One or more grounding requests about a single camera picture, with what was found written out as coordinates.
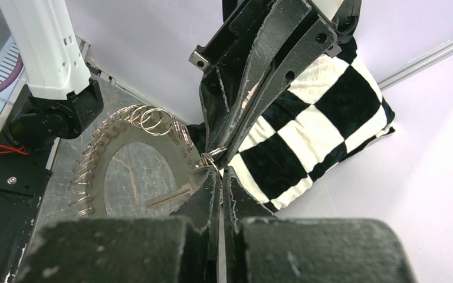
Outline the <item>silver key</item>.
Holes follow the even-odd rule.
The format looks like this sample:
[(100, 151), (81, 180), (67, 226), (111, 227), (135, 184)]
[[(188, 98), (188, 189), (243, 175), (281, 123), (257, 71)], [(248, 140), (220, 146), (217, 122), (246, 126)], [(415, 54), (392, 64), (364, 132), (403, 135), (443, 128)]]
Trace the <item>silver key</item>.
[(156, 198), (147, 200), (145, 202), (145, 205), (147, 208), (156, 208), (163, 203), (173, 200), (181, 200), (182, 202), (184, 202), (199, 189), (204, 180), (204, 173), (191, 174), (188, 183), (185, 183), (180, 189), (176, 189)]

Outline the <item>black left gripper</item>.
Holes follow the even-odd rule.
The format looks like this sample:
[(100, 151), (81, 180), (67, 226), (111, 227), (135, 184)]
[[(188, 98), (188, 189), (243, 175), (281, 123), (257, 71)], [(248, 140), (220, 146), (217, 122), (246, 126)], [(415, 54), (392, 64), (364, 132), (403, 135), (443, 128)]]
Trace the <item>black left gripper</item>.
[(203, 71), (205, 150), (222, 149), (221, 160), (231, 160), (256, 119), (335, 42), (311, 1), (238, 1), (189, 57)]

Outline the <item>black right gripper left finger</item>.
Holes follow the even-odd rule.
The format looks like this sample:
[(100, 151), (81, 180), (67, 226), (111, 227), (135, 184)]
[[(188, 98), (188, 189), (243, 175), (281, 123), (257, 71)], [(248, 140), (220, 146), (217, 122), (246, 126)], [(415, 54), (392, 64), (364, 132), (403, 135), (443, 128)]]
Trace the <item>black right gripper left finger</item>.
[(169, 216), (77, 218), (44, 226), (16, 282), (217, 282), (221, 175), (192, 173), (195, 193)]

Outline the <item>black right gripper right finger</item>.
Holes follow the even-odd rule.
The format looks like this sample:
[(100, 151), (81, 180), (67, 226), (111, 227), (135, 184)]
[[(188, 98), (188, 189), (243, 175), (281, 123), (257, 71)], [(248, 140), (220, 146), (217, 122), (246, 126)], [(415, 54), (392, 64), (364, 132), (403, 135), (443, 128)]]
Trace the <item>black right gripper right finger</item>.
[(415, 282), (396, 233), (377, 219), (281, 219), (223, 175), (228, 282)]

